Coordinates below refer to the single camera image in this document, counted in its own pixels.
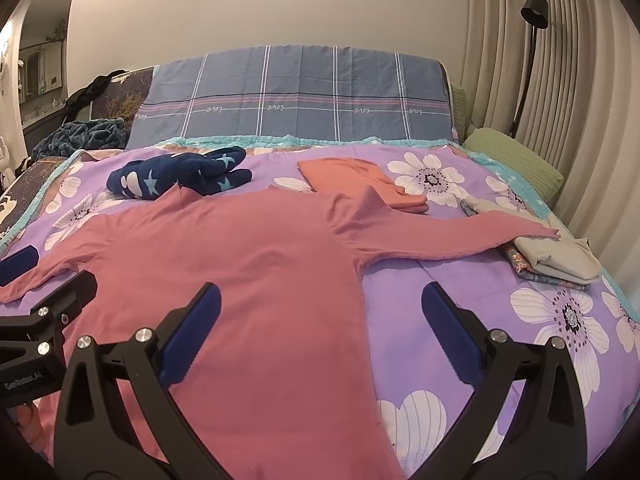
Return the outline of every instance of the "beige curtain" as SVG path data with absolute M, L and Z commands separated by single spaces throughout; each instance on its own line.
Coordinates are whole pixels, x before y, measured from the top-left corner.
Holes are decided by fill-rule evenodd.
M 507 132 L 522 93 L 529 26 L 525 0 L 469 0 L 462 86 L 475 126 Z M 549 28 L 539 31 L 536 62 L 516 138 L 568 174 L 582 136 L 593 79 L 588 0 L 547 0 Z
M 516 138 L 567 176 L 591 95 L 593 29 L 588 0 L 548 0 L 536 62 Z
M 513 121 L 522 79 L 525 0 L 469 0 L 462 86 L 476 126 L 506 132 Z
M 640 33 L 619 0 L 589 4 L 593 92 L 556 213 L 640 309 Z

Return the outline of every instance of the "white wall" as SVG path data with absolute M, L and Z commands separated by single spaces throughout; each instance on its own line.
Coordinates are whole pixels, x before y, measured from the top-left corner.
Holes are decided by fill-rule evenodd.
M 28 4 L 20 1 L 9 21 L 0 31 L 0 46 L 9 42 L 6 53 L 7 72 L 0 79 L 0 136 L 9 149 L 11 165 L 16 168 L 27 156 L 20 120 L 18 101 L 18 51 L 20 50 L 20 30 Z
M 434 57 L 460 83 L 469 0 L 72 0 L 69 93 L 97 75 L 260 44 Z
M 48 25 L 49 26 L 47 28 L 41 28 L 39 30 L 24 30 L 23 28 L 20 35 L 20 49 L 41 43 L 46 43 L 47 36 L 53 36 L 54 31 L 56 30 L 55 24 L 49 23 Z

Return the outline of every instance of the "shirt sleeve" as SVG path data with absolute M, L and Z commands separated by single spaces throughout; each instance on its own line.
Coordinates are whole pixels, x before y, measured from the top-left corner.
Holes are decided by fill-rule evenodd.
M 357 198 L 340 194 L 323 200 L 337 242 L 366 264 L 384 258 L 460 258 L 520 236 L 558 238 L 555 229 L 502 211 L 456 219 L 396 211 L 372 187 Z
M 0 301 L 8 303 L 17 300 L 64 270 L 83 270 L 101 250 L 108 247 L 112 223 L 113 219 L 108 215 L 90 218 L 78 231 L 58 242 L 37 266 L 9 285 L 0 286 Z

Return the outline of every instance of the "turquoise trim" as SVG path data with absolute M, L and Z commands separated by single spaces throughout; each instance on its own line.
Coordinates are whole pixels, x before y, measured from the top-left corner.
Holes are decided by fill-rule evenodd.
M 624 412 L 622 412 L 622 425 L 620 425 L 619 430 L 621 430 L 622 426 L 624 426 L 626 422 L 629 420 L 629 417 L 631 416 L 631 413 L 633 412 L 633 410 L 636 408 L 636 404 L 638 402 L 640 402 L 640 388 L 636 392 L 636 397 L 633 400 L 633 402 L 625 408 Z
M 197 137 L 196 139 L 183 139 L 174 137 L 156 144 L 156 148 L 162 148 L 167 144 L 175 144 L 185 148 L 224 148 L 225 146 L 240 146 L 241 148 L 290 148 L 293 146 L 344 146 L 349 142 L 340 140 L 300 139 L 299 137 L 284 136 L 215 136 Z M 452 144 L 450 140 L 381 140 L 377 137 L 367 137 L 357 140 L 353 144 L 386 144 L 391 146 L 406 146 L 408 148 L 432 148 Z
M 460 145 L 450 140 L 381 140 L 377 137 L 369 137 L 364 140 L 355 142 L 340 142 L 336 140 L 317 140 L 317 139 L 299 139 L 297 137 L 268 137 L 268 136 L 219 136 L 219 137 L 199 137 L 196 139 L 183 139 L 174 137 L 173 139 L 164 140 L 156 144 L 157 147 L 166 144 L 176 144 L 185 148 L 224 148 L 225 146 L 241 146 L 242 148 L 282 148 L 291 146 L 344 146 L 345 144 L 384 144 L 386 146 L 406 146 L 408 148 L 433 148 L 435 146 L 445 146 L 450 144 L 459 150 L 465 152 L 471 160 L 486 167 L 491 172 L 500 176 L 505 182 L 511 186 L 513 192 L 523 199 L 534 213 L 540 218 L 546 218 L 552 212 L 546 203 L 540 198 L 536 190 L 527 182 L 517 171 L 508 168 L 497 160 L 493 160 L 485 153 L 476 153 L 465 150 Z M 607 272 L 602 268 L 604 277 L 609 281 L 615 291 L 623 308 L 629 314 L 631 319 L 640 322 L 640 312 L 637 311 L 631 302 L 624 295 L 618 284 Z
M 33 216 L 33 213 L 36 211 L 36 209 L 44 199 L 44 195 L 48 191 L 51 184 L 53 184 L 53 181 L 56 180 L 61 174 L 63 174 L 66 171 L 66 168 L 71 166 L 82 153 L 84 153 L 84 150 L 76 150 L 73 155 L 71 155 L 67 160 L 65 160 L 55 170 L 53 170 L 53 173 L 51 173 L 45 183 L 42 184 L 40 190 L 36 193 L 36 196 L 33 197 L 33 200 L 29 204 L 29 207 L 26 209 L 26 211 L 22 213 L 14 226 L 11 227 L 11 229 L 9 229 L 2 238 L 0 238 L 0 254 L 2 254 L 2 256 L 6 254 L 7 250 L 9 249 L 9 245 L 12 241 L 14 241 L 14 238 L 27 226 L 29 220 L 31 219 L 31 216 Z

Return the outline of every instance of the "floor lamp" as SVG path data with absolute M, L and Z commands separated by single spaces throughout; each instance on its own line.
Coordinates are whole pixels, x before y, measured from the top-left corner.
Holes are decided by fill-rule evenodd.
M 511 139 L 515 138 L 518 127 L 520 126 L 522 112 L 524 111 L 524 102 L 526 101 L 527 93 L 529 92 L 531 73 L 533 72 L 533 60 L 536 55 L 538 29 L 540 28 L 544 30 L 549 26 L 549 3 L 547 0 L 527 0 L 520 10 L 520 13 L 524 20 L 531 25 L 531 40 L 529 41 L 529 62 L 527 64 L 522 97 L 520 98 L 516 117 L 511 124 L 511 128 L 509 128 L 509 135 Z

